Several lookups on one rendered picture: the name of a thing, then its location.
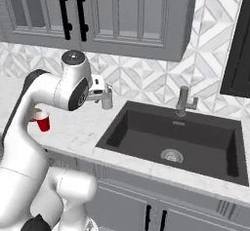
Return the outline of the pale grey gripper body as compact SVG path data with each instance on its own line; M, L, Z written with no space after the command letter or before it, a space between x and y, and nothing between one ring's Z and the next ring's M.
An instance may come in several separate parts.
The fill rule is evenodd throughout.
M102 94L102 109L109 110L112 107L113 107L112 89L110 87L106 87Z

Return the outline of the red cup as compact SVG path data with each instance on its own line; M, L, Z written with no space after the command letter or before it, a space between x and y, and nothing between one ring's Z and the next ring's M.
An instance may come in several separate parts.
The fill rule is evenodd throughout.
M37 112L34 118L41 132L47 132L50 130L50 118L47 112L44 111Z

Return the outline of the grey panelled cupboard door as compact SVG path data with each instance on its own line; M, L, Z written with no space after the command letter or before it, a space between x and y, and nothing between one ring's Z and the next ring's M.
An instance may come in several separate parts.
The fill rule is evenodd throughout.
M86 52L179 61L187 49L195 0L86 0Z

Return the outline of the grey lower cupboard door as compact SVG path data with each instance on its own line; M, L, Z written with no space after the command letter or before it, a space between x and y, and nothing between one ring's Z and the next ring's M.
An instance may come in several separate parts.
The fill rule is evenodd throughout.
M167 211L164 231L250 231L250 228L166 201L158 202L159 229L162 211Z
M97 194L87 204L87 211L99 227L111 231L145 231L146 205L151 205L148 231L153 231L156 207L154 198L123 186L99 181Z

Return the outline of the grey glazed cupboard door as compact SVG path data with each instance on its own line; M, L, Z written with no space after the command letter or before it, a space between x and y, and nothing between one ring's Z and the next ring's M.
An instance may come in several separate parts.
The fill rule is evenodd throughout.
M0 41L59 49L77 49L79 31L74 0L66 1L72 25L66 40L59 0L0 0Z

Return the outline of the grey metal tap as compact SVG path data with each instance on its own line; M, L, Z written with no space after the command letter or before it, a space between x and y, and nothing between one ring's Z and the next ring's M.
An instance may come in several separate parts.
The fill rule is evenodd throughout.
M187 109L195 110L197 108L198 98L195 97L192 103L189 103L188 92L189 92L189 88L187 86L181 86L179 99L176 104L176 114L180 117L186 116Z

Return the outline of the black sink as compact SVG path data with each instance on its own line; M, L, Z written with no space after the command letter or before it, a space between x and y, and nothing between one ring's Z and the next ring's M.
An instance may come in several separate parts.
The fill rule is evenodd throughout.
M128 101L97 145L100 148L247 186L241 123Z

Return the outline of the black framed window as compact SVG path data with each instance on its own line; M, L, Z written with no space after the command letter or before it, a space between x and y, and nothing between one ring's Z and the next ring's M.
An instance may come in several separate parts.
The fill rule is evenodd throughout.
M220 94L250 98L250 0L242 1Z

